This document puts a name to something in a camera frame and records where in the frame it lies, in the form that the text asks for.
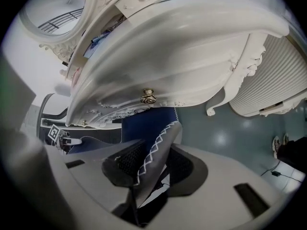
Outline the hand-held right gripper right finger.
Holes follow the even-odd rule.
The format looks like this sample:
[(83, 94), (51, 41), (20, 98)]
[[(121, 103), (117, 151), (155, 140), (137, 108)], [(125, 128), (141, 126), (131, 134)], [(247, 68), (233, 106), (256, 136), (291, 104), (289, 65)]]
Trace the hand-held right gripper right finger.
[[(175, 147), (201, 159), (208, 176), (192, 195), (168, 199), (153, 219), (154, 229), (262, 229), (287, 202), (284, 193), (236, 160), (188, 146)], [(257, 218), (235, 191), (235, 185), (245, 183), (269, 206)]]

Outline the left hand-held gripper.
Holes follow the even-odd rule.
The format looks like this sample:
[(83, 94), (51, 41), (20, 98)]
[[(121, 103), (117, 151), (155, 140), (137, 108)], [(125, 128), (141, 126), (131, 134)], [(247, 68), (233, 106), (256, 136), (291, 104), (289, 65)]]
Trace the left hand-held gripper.
[(60, 129), (56, 125), (52, 125), (47, 136), (51, 139), (51, 145), (55, 146), (63, 154), (69, 153), (71, 145), (82, 144), (81, 139), (71, 138), (69, 132)]

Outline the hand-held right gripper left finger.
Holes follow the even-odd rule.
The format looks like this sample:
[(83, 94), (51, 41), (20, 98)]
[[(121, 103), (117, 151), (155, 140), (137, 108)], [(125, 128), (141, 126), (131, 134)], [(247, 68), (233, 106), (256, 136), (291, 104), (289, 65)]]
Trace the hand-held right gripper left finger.
[(143, 140), (62, 155), (46, 146), (57, 186), (75, 221), (137, 221), (136, 171), (146, 156)]

